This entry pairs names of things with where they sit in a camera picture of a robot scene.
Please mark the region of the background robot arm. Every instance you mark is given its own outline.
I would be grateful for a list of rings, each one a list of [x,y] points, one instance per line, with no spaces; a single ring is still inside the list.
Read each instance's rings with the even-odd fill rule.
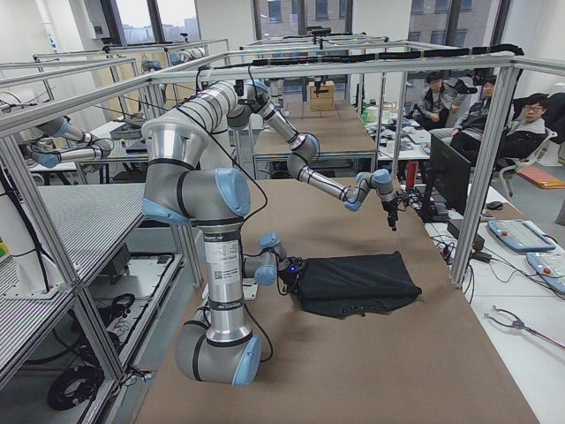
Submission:
[[[3,89],[1,114],[31,109],[47,100],[34,88]],[[72,125],[65,116],[38,124],[29,132],[32,138],[19,141],[19,149],[25,160],[46,168],[80,160],[98,161],[107,158],[114,147],[112,140],[99,138]]]

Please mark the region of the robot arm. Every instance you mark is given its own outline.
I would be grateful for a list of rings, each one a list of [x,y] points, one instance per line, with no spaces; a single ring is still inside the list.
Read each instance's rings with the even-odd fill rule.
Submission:
[[[396,230],[398,207],[402,200],[397,196],[392,177],[387,170],[360,172],[356,176],[354,186],[337,183],[311,167],[311,161],[320,153],[319,140],[309,132],[300,132],[288,121],[270,100],[263,85],[249,79],[238,79],[235,90],[238,100],[235,109],[228,114],[230,127],[236,128],[246,124],[252,114],[261,116],[289,145],[287,170],[293,178],[337,198],[349,211],[359,210],[367,195],[374,190],[387,213],[388,226],[392,231]]]
[[[260,364],[261,341],[245,320],[243,280],[274,282],[281,248],[244,265],[240,228],[251,208],[245,175],[202,161],[213,133],[233,116],[238,100],[233,83],[216,82],[143,125],[149,165],[142,211],[170,225],[196,223],[204,236],[208,294],[179,332],[178,368],[199,382],[247,385]]]

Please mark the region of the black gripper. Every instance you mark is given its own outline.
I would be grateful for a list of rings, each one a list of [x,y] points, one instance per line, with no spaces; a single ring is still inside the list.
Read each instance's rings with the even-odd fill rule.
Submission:
[[[281,294],[295,293],[299,287],[304,273],[307,270],[307,260],[304,259],[288,259],[288,265],[279,272],[279,278],[282,280]]]
[[[407,195],[404,193],[387,193],[381,194],[380,200],[383,209],[388,213],[388,226],[392,231],[396,230],[396,221],[398,220],[399,204],[408,205]]]

